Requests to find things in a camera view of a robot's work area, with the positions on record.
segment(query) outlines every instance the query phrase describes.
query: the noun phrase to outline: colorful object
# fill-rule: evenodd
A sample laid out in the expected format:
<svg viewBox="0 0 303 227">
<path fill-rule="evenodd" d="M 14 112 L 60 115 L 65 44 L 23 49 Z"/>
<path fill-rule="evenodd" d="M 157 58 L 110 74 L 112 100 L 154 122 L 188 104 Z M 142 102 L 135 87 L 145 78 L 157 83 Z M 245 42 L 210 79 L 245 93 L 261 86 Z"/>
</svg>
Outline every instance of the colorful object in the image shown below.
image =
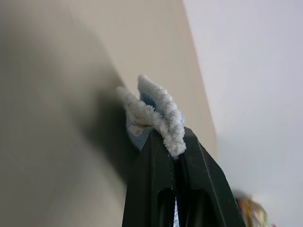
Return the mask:
<svg viewBox="0 0 303 227">
<path fill-rule="evenodd" d="M 238 200 L 246 227 L 269 227 L 267 213 L 262 206 L 249 198 Z"/>
</svg>

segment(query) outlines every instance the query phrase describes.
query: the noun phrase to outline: white fuzzy cloth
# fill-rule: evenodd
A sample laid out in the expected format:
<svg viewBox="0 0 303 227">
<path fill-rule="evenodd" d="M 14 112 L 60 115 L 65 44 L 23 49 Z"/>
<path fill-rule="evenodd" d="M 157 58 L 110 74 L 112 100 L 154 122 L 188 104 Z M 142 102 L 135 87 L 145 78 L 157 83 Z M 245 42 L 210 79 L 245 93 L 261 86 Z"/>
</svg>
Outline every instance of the white fuzzy cloth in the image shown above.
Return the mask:
<svg viewBox="0 0 303 227">
<path fill-rule="evenodd" d="M 119 87 L 117 90 L 126 111 L 131 113 L 131 116 L 135 116 L 136 124 L 155 128 L 162 135 L 163 143 L 172 157 L 182 154 L 186 149 L 183 141 L 182 115 L 172 101 L 172 97 L 165 89 L 144 75 L 138 77 L 138 88 L 155 102 L 156 108 L 160 111 L 155 111 L 153 106 L 147 105 L 125 88 Z"/>
</svg>

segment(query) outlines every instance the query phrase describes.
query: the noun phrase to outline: microfiber cloth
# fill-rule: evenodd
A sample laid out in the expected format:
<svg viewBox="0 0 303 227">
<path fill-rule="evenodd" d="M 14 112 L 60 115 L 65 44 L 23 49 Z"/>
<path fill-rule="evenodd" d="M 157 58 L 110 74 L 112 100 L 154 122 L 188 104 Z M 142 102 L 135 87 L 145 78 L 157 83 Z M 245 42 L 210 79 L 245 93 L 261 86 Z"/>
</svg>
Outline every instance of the microfiber cloth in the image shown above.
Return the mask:
<svg viewBox="0 0 303 227">
<path fill-rule="evenodd" d="M 167 90 L 152 82 L 147 76 L 138 77 L 140 99 L 124 87 L 117 89 L 126 111 L 126 127 L 133 144 L 142 150 L 152 129 L 163 137 L 163 143 L 172 157 L 185 149 L 184 118 Z"/>
</svg>

